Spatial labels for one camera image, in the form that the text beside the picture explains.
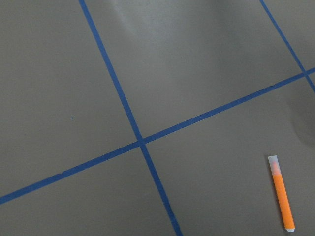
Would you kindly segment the orange marker pen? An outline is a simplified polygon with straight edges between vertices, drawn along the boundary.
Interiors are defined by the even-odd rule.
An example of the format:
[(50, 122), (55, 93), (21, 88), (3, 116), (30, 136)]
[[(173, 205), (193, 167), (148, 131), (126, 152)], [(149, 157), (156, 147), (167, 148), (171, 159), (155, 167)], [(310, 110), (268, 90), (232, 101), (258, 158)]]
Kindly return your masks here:
[(268, 156), (274, 187), (276, 190), (280, 211), (283, 219), (283, 225), (287, 232), (295, 232), (295, 223), (293, 220), (289, 200), (287, 197), (284, 179), (281, 173), (278, 157), (276, 155)]

